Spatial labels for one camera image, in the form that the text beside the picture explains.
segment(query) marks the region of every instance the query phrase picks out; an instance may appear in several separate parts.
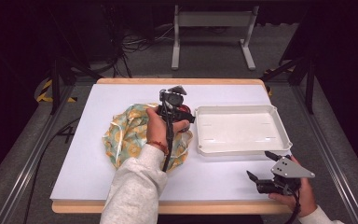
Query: bracelet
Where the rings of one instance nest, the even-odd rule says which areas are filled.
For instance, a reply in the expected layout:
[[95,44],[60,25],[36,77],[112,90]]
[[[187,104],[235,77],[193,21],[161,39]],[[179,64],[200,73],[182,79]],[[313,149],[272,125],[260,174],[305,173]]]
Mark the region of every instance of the bracelet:
[[160,150],[164,153],[165,156],[168,155],[168,147],[162,145],[161,142],[158,142],[158,141],[147,141],[146,143],[149,144],[149,145],[151,145],[151,144],[157,145],[157,146],[158,146],[158,149],[160,149]]

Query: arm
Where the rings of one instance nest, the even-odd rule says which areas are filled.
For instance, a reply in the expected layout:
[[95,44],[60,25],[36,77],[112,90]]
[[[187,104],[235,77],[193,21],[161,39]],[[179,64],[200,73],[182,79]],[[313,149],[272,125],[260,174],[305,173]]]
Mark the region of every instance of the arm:
[[[101,223],[156,223],[158,218],[158,198],[167,183],[167,175],[159,168],[164,160],[163,147],[167,146],[166,125],[156,111],[146,109],[149,121],[146,144],[138,158],[127,159],[117,169],[105,207]],[[184,129],[187,120],[173,124],[173,131]]]
[[[294,162],[299,162],[295,157],[291,158]],[[300,213],[298,214],[298,220],[302,224],[327,224],[327,223],[342,223],[340,221],[331,221],[330,218],[325,214],[321,207],[315,202],[315,196],[313,194],[312,186],[307,178],[301,178],[300,193]],[[296,200],[292,196],[284,196],[277,193],[270,193],[270,199],[274,199],[278,202],[284,203],[290,207],[293,211],[296,206]]]
[[313,211],[311,214],[305,216],[305,217],[299,217],[298,220],[302,224],[314,224],[314,223],[320,223],[320,224],[340,224],[341,221],[332,221],[327,216],[327,214],[322,210],[320,206],[317,206],[316,210]]

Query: metal stand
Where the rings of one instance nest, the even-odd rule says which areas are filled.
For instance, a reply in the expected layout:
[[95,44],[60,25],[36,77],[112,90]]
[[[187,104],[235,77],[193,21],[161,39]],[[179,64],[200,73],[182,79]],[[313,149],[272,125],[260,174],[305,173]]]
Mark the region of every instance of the metal stand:
[[286,63],[277,69],[273,70],[272,72],[268,73],[267,75],[261,77],[260,79],[264,82],[270,80],[273,77],[281,74],[287,69],[290,69],[295,66],[292,75],[288,78],[288,82],[290,85],[298,86],[301,83],[301,80],[304,78],[306,74],[307,76],[307,88],[306,88],[306,96],[305,96],[305,105],[310,114],[313,114],[312,110],[312,96],[313,96],[313,84],[314,84],[314,71],[315,71],[315,64],[314,60],[309,57],[301,57]]
[[255,26],[258,7],[254,7],[253,11],[237,11],[237,12],[215,12],[215,11],[181,11],[179,6],[175,6],[174,25],[174,44],[172,53],[172,70],[179,69],[179,52],[180,39],[179,27],[195,27],[195,26],[246,26],[246,37],[240,40],[245,61],[249,70],[255,70],[255,62],[249,50],[249,41]]
[[63,80],[65,86],[73,86],[76,83],[76,76],[71,68],[74,67],[89,77],[98,80],[102,76],[89,70],[87,67],[75,63],[69,59],[60,57],[53,61],[51,66],[51,80],[52,80],[52,93],[53,93],[53,107],[51,109],[51,115],[53,115],[57,108],[60,106],[60,77]]

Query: cable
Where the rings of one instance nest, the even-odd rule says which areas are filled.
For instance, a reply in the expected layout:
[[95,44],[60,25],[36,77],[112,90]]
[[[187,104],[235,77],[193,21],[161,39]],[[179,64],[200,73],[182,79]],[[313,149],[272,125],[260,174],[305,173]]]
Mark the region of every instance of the cable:
[[34,180],[32,182],[32,186],[31,186],[31,192],[30,192],[30,196],[28,198],[28,203],[27,203],[27,207],[26,207],[26,210],[25,210],[25,215],[24,215],[24,220],[23,220],[23,224],[26,224],[27,223],[27,220],[28,220],[28,214],[29,214],[29,210],[30,210],[30,207],[31,207],[31,200],[33,198],[33,195],[34,195],[34,186],[36,185],[36,179],[37,179],[37,174],[39,172],[39,167],[40,167],[40,163],[43,159],[43,156],[45,155],[45,152],[46,150],[48,149],[48,146],[50,145],[50,143],[53,141],[53,139],[61,132],[63,132],[66,128],[68,128],[71,124],[75,123],[76,121],[80,120],[80,118],[77,118],[77,119],[74,119],[72,120],[71,122],[67,123],[65,126],[63,126],[61,129],[59,129],[49,140],[48,140],[48,143],[46,144],[45,148],[43,148],[43,151],[42,151],[42,154],[39,158],[39,161],[37,162],[37,165],[36,165],[36,170],[35,170],[35,173],[34,173]]
[[[120,57],[121,61],[123,61],[125,67],[126,67],[126,71],[129,77],[132,77],[132,73],[130,68],[127,65],[127,55],[124,53],[121,57]],[[113,77],[116,77],[116,75],[120,75],[121,77],[125,77],[121,74],[120,69],[118,69],[117,63],[113,65]]]
[[167,126],[166,138],[167,138],[167,144],[168,144],[168,155],[165,157],[165,162],[164,162],[164,166],[162,167],[162,171],[167,172],[168,164],[170,163],[171,154],[172,154],[172,142],[173,142],[172,123],[173,123],[173,118],[172,118],[172,113],[171,114],[168,113],[167,104],[166,104],[164,98],[162,99],[162,106],[163,106],[163,109],[164,109],[163,113],[167,115],[165,117],[165,124]]
[[[170,27],[170,29],[168,29],[166,32],[164,32],[164,34],[155,37],[153,43],[147,43],[147,39],[135,39],[132,40],[132,38],[130,38],[129,41],[124,42],[125,38],[131,35],[126,35],[126,37],[124,37],[123,43],[122,43],[122,48],[126,49],[125,52],[126,53],[133,53],[136,51],[144,51],[149,49],[150,47],[157,45],[159,43],[161,43],[164,40],[173,40],[172,38],[166,37],[166,35],[173,29],[173,26]],[[128,46],[130,45],[137,45],[135,48],[130,48]]]
[[291,189],[288,189],[292,194],[293,194],[293,197],[295,197],[296,199],[296,206],[295,206],[295,210],[293,211],[292,215],[290,216],[289,220],[287,220],[285,222],[285,224],[292,224],[298,213],[301,211],[301,204],[300,204],[300,191],[298,192],[298,196],[296,195],[295,192],[293,192]]

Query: metal frame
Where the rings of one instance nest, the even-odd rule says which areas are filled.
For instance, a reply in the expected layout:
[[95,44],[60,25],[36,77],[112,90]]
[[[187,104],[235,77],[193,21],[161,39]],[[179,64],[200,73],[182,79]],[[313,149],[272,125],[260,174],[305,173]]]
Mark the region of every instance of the metal frame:
[[56,123],[57,119],[60,117],[62,109],[65,106],[65,100],[70,97],[73,88],[73,86],[66,86],[63,88],[63,93],[61,97],[61,102],[63,102],[63,104],[60,104],[57,108],[56,113],[50,115],[50,117],[48,118],[48,121],[46,122],[45,127],[43,128],[42,133],[37,139],[36,145],[34,146],[34,149],[31,152],[30,157],[28,158],[28,161],[22,168],[16,183],[14,184],[11,192],[7,196],[7,200],[5,201],[5,204],[0,211],[0,223],[9,223],[11,216],[13,215],[17,205],[20,202],[22,194],[24,193],[29,181],[34,175],[36,166],[40,158],[42,157],[44,148],[48,143],[48,138],[51,135],[53,126]]
[[321,153],[324,163],[326,164],[326,167],[330,172],[334,183],[336,184],[336,188],[342,198],[342,202],[344,202],[345,207],[347,208],[348,213],[351,216],[352,223],[358,224],[358,202],[356,202],[348,180],[345,174],[342,172],[341,168],[339,167],[336,159],[334,158],[334,154],[330,146],[327,144],[327,140],[324,137],[321,127],[318,124],[318,121],[312,114],[309,113],[307,105],[304,104],[302,100],[304,99],[304,93],[299,86],[293,86],[292,90],[297,101],[299,102],[299,105],[301,105],[301,109],[303,111],[303,114],[307,118],[309,126],[312,128],[312,131],[319,145],[319,152]]
[[235,12],[215,12],[215,11],[179,11],[179,6],[175,6],[174,12],[174,43],[172,53],[172,70],[179,69],[180,39],[179,27],[194,26],[245,26],[246,37],[240,39],[241,48],[249,70],[255,70],[255,62],[249,50],[249,41],[252,31],[255,27],[258,7],[252,11],[235,11]]

